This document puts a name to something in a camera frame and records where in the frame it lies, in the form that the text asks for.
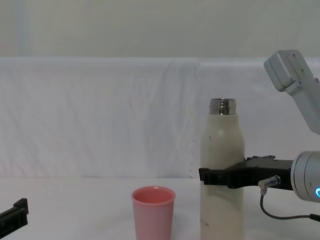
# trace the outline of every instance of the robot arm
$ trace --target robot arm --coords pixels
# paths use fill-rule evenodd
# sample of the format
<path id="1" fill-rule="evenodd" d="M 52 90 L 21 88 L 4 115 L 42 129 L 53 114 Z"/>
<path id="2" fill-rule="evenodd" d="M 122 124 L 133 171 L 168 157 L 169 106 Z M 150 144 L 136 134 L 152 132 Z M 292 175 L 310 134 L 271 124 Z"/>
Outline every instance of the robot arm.
<path id="1" fill-rule="evenodd" d="M 0 239 L 28 224 L 28 201 L 22 198 L 13 204 L 13 208 L 0 213 Z"/>
<path id="2" fill-rule="evenodd" d="M 280 50 L 265 63 L 274 87 L 293 97 L 308 127 L 320 134 L 320 82 L 314 78 L 298 50 Z M 263 207 L 267 188 L 293 190 L 302 200 L 320 203 L 320 151 L 306 151 L 292 160 L 276 160 L 274 156 L 253 156 L 227 169 L 199 169 L 205 185 L 236 189 L 246 186 L 261 188 L 260 206 L 268 216 L 287 220 L 310 218 L 320 222 L 320 215 L 277 217 Z"/>

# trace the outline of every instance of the black cable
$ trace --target black cable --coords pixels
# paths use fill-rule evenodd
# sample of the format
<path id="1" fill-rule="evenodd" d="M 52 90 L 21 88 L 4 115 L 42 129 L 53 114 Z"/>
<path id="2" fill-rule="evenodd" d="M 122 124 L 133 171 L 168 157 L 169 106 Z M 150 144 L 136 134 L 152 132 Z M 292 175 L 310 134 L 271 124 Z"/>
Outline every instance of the black cable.
<path id="1" fill-rule="evenodd" d="M 275 216 L 275 215 L 272 215 L 272 214 L 268 213 L 268 212 L 265 210 L 265 208 L 264 208 L 264 195 L 261 195 L 261 198 L 260 198 L 260 207 L 261 207 L 262 212 L 264 212 L 264 214 L 266 214 L 267 216 L 269 216 L 270 218 L 273 218 L 273 219 L 278 219 L 278 220 L 312 219 L 312 220 L 315 220 L 315 221 L 319 221 L 319 220 L 317 220 L 317 219 L 311 218 L 311 217 L 312 217 L 311 215 L 314 215 L 314 214 L 310 214 L 310 215 L 296 215 L 296 216 Z"/>

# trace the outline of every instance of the cup rim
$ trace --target cup rim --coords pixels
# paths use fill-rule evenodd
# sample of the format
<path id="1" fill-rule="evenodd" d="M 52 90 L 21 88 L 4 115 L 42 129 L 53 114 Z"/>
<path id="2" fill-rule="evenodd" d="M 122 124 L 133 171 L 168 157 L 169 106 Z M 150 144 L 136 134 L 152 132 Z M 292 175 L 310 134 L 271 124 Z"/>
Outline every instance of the cup rim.
<path id="1" fill-rule="evenodd" d="M 139 200 L 135 199 L 135 195 L 138 192 L 141 192 L 141 191 L 146 190 L 146 189 L 152 189 L 152 188 L 158 188 L 158 189 L 165 190 L 165 191 L 169 192 L 172 195 L 172 198 L 170 198 L 167 201 L 157 202 L 157 203 L 143 202 L 143 201 L 139 201 Z M 152 186 L 143 186 L 143 187 L 140 187 L 140 188 L 134 190 L 132 192 L 132 194 L 131 194 L 131 198 L 132 198 L 134 203 L 137 203 L 139 205 L 143 205 L 143 206 L 163 206 L 163 205 L 172 203 L 176 198 L 176 193 L 175 193 L 175 191 L 173 191 L 172 189 L 170 189 L 168 187 L 152 185 Z"/>

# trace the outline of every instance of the white water bottle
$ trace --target white water bottle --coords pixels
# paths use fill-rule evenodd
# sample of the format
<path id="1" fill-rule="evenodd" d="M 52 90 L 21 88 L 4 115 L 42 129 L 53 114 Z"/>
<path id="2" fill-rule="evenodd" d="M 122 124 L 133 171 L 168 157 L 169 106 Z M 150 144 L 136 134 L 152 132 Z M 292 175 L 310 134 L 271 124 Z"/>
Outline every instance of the white water bottle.
<path id="1" fill-rule="evenodd" d="M 212 99 L 201 140 L 201 167 L 222 170 L 244 160 L 245 143 L 236 100 Z M 201 182 L 200 192 L 201 240 L 243 240 L 243 189 Z"/>

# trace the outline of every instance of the white wall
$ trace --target white wall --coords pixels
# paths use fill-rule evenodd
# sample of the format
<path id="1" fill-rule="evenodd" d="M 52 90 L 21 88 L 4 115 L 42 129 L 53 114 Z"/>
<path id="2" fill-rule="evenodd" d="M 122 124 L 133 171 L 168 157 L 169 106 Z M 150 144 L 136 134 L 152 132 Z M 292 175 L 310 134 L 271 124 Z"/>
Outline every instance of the white wall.
<path id="1" fill-rule="evenodd" d="M 13 0 L 0 0 L 0 56 L 18 54 L 18 38 Z"/>
<path id="2" fill-rule="evenodd" d="M 292 48 L 320 56 L 318 0 L 0 3 L 0 55 L 16 54 L 16 31 L 19 55 L 27 56 L 237 57 Z"/>

